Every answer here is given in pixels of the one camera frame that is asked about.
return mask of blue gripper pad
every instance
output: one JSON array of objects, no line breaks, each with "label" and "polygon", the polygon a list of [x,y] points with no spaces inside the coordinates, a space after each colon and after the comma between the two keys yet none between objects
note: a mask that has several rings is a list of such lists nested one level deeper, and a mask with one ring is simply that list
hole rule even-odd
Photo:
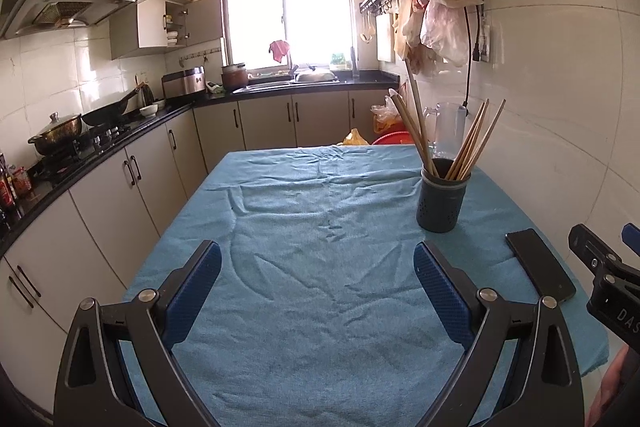
[{"label": "blue gripper pad", "polygon": [[[466,302],[470,295],[467,295],[467,299],[463,298],[446,273],[462,271],[451,267],[435,245],[425,243],[415,247],[414,269],[449,338],[457,344],[462,344],[465,351],[469,350],[476,337],[472,329],[472,309]],[[473,285],[466,274],[462,274]]]},{"label": "blue gripper pad", "polygon": [[622,242],[640,255],[640,229],[633,223],[627,223],[622,228]]},{"label": "blue gripper pad", "polygon": [[162,283],[157,304],[164,314],[161,338],[166,349],[187,338],[221,268],[220,247],[203,241],[184,267],[173,270]]}]

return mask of range hood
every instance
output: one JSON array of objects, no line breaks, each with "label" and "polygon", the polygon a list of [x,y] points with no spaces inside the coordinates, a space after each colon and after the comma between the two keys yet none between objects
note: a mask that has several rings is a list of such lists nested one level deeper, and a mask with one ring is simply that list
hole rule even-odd
[{"label": "range hood", "polygon": [[2,0],[0,36],[95,25],[138,0]]}]

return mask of smartphone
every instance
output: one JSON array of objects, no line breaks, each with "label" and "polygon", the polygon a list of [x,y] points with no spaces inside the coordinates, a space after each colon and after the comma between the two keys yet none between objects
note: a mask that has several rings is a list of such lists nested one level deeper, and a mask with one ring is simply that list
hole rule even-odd
[{"label": "smartphone", "polygon": [[560,303],[575,295],[574,283],[538,232],[520,230],[508,233],[505,238],[541,297],[549,295]]}]

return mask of blue tablecloth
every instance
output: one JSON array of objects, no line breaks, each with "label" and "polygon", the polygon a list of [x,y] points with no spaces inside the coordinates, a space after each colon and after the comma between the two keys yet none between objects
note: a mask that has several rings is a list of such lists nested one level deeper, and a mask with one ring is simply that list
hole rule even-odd
[{"label": "blue tablecloth", "polygon": [[[504,240],[532,227],[523,211],[476,169],[455,229],[426,232],[415,220],[419,169],[413,146],[232,153],[166,230],[127,299],[157,288],[201,240],[220,244],[220,277],[174,353],[223,427],[413,427],[462,355],[415,276],[423,239],[477,286],[537,301]],[[606,362],[607,335],[574,284],[562,311],[584,375]],[[512,352],[476,421],[490,414]],[[131,353],[141,402],[160,419]]]}]

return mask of sink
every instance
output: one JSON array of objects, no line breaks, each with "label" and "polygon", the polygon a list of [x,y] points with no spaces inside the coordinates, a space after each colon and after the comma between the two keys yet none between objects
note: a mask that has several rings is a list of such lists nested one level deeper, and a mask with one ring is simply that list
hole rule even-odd
[{"label": "sink", "polygon": [[262,82],[261,84],[253,84],[251,86],[241,87],[236,89],[234,94],[241,94],[244,92],[261,92],[270,91],[274,89],[287,89],[289,87],[304,87],[304,86],[325,86],[327,84],[340,84],[340,80],[334,78],[333,80],[320,80],[316,82],[299,82],[297,80],[276,80],[274,82]]}]

